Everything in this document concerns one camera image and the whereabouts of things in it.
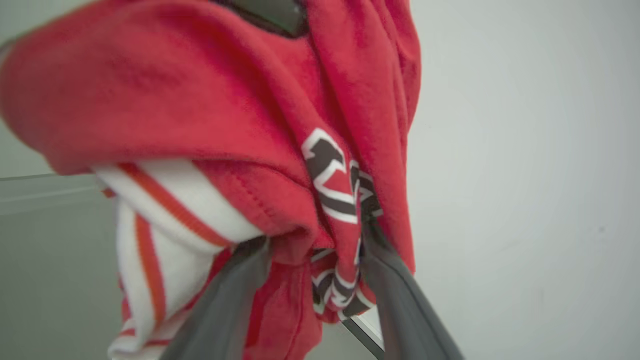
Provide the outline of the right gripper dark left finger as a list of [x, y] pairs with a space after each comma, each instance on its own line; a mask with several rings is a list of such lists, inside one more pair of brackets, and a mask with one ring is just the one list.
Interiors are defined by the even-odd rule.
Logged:
[[206, 286], [162, 360], [241, 360], [256, 292], [265, 284], [271, 255], [267, 237], [240, 244]]

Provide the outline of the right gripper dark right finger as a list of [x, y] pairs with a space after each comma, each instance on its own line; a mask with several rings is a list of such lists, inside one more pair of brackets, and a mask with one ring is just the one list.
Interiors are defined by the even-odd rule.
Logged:
[[462, 360], [462, 352], [408, 267], [370, 219], [363, 228], [362, 276], [375, 295], [386, 360]]

